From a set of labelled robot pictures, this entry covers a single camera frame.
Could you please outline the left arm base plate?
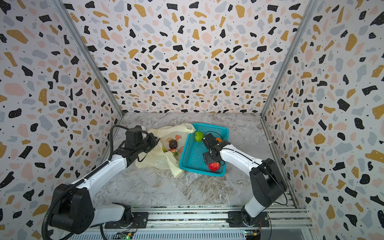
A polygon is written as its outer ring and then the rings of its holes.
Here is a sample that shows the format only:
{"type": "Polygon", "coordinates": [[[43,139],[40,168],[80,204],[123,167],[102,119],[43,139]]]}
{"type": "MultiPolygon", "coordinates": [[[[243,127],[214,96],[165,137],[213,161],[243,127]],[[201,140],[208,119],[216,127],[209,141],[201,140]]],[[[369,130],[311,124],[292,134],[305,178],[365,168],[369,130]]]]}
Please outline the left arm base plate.
{"type": "Polygon", "coordinates": [[[117,222],[105,223],[104,227],[106,229],[119,230],[145,229],[148,223],[148,218],[148,212],[133,212],[131,215],[123,216],[123,219],[117,222]]]}

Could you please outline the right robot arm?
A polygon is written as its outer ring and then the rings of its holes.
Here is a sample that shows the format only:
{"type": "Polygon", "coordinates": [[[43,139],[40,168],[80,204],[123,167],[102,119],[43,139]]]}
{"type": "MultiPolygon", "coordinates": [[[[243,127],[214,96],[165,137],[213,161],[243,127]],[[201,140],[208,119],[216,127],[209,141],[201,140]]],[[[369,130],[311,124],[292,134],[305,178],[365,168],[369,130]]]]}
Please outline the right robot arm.
{"type": "Polygon", "coordinates": [[[247,225],[285,194],[287,185],[274,160],[252,157],[228,141],[218,141],[212,134],[207,134],[203,143],[208,149],[203,153],[207,164],[229,163],[250,177],[253,197],[241,211],[243,222],[247,225]]]}

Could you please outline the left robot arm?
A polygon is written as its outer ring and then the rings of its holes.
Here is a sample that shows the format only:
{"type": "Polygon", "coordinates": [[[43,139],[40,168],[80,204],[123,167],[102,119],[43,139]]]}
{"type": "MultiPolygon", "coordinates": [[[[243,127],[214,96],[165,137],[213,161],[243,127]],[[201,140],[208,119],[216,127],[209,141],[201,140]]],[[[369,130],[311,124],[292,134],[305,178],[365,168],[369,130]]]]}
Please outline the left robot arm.
{"type": "Polygon", "coordinates": [[[123,127],[123,130],[126,131],[126,139],[117,149],[110,143],[110,155],[105,162],[79,180],[55,188],[51,205],[42,222],[43,239],[51,238],[49,227],[68,232],[64,237],[67,240],[90,227],[101,229],[105,223],[116,223],[121,228],[139,225],[129,205],[116,203],[102,207],[93,205],[93,197],[106,183],[135,161],[143,161],[144,158],[139,155],[148,154],[160,141],[141,126],[123,127]]]}

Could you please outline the green round fruit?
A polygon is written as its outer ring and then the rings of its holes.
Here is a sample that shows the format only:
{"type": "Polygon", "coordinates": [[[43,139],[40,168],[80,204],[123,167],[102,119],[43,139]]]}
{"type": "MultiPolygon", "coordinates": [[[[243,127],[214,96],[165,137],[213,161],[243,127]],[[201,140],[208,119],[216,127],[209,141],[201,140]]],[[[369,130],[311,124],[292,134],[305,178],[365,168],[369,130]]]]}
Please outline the green round fruit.
{"type": "Polygon", "coordinates": [[[196,131],[194,133],[194,139],[195,139],[196,142],[198,142],[198,143],[202,142],[203,138],[204,138],[204,134],[202,132],[196,131]]]}

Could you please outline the translucent yellowish plastic bag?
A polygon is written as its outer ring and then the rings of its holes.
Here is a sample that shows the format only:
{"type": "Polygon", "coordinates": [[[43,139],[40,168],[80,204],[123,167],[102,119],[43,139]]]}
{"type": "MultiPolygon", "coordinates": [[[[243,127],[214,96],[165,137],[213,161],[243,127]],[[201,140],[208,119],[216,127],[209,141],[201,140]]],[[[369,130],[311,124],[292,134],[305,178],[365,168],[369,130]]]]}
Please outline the translucent yellowish plastic bag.
{"type": "Polygon", "coordinates": [[[149,153],[139,154],[139,161],[135,162],[137,168],[154,167],[160,170],[170,170],[174,178],[178,178],[184,172],[179,167],[181,154],[184,150],[188,134],[193,134],[195,128],[192,124],[181,124],[176,126],[165,126],[159,129],[150,129],[148,132],[153,133],[159,138],[159,143],[149,153]],[[170,149],[169,141],[177,140],[178,148],[170,149]]]}

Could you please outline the dark purple fruit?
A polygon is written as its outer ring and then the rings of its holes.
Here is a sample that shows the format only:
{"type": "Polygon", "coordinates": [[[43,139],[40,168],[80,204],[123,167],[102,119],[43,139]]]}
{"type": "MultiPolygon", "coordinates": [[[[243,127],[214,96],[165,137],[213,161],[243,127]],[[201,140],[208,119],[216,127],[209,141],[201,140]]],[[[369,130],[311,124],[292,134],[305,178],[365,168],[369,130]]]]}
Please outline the dark purple fruit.
{"type": "Polygon", "coordinates": [[[178,142],[177,140],[170,140],[169,141],[169,148],[172,149],[177,149],[178,148],[178,142]]]}

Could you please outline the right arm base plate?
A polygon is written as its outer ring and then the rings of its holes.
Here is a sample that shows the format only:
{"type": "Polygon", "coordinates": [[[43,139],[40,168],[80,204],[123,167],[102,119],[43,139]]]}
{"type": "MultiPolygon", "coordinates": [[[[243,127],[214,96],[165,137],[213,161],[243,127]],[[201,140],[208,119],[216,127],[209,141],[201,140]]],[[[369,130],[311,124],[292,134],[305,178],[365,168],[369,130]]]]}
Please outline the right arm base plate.
{"type": "Polygon", "coordinates": [[[227,223],[231,228],[259,228],[270,226],[266,212],[261,212],[256,217],[251,217],[245,210],[229,211],[227,223]]]}

